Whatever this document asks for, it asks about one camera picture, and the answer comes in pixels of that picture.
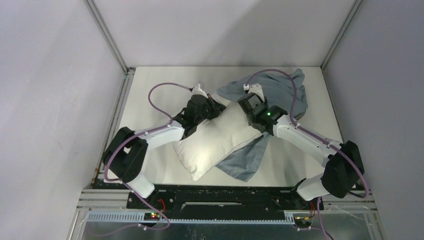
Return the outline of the white pillow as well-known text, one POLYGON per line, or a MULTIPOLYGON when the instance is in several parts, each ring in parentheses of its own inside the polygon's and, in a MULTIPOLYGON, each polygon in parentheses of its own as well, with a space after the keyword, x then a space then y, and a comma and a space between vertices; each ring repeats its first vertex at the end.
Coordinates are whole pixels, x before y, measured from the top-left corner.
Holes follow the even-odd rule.
POLYGON ((236 101, 212 120, 204 120, 189 137, 173 143, 193 181, 217 167, 232 178, 248 182, 258 171, 266 147, 263 134, 249 125, 236 101))

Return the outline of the grey-blue pillowcase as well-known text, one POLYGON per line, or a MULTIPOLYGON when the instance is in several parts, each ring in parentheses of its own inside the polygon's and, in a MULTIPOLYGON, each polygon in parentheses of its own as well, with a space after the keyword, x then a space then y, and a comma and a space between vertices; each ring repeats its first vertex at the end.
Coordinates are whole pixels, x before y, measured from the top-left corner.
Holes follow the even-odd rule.
MULTIPOLYGON (((306 89, 303 85, 305 74, 298 68, 290 76, 296 88, 293 88, 287 76, 269 71, 258 74, 250 83, 261 85, 263 94, 267 98, 270 107, 278 106, 289 111, 293 100, 296 99, 293 117, 298 120, 305 115, 308 108, 306 89)), ((230 102, 237 101, 245 94, 243 85, 249 78, 249 76, 246 76, 220 87, 212 94, 213 99, 225 106, 230 102)), ((252 140, 246 146, 229 154, 215 167, 230 177, 248 182, 260 167, 270 138, 269 134, 264 133, 263 136, 252 140)))

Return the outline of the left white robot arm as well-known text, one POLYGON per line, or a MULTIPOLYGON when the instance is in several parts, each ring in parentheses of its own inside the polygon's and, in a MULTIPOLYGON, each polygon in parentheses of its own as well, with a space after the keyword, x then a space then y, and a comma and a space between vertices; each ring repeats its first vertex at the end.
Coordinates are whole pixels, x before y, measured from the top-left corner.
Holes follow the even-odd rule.
POLYGON ((138 201, 145 208, 153 208, 158 202, 154 184, 142 172, 147 152, 188 138, 199 124, 217 118, 226 108, 199 83, 187 90, 191 96, 186 106, 175 116, 167 113, 167 123, 143 130, 122 127, 102 154, 104 181, 126 186, 139 196, 138 201))

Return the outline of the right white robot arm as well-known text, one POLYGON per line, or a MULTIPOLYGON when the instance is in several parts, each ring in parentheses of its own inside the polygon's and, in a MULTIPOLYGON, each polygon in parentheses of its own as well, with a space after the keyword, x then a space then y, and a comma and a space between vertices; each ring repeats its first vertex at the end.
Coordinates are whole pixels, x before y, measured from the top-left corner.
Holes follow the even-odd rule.
POLYGON ((304 209, 311 200, 321 196, 342 199, 350 194, 365 172, 355 143, 341 143, 301 127, 284 109, 268 106, 260 84, 245 84, 243 90, 245 95, 237 102, 251 127, 290 142, 324 167, 323 173, 296 184, 290 196, 295 208, 304 209))

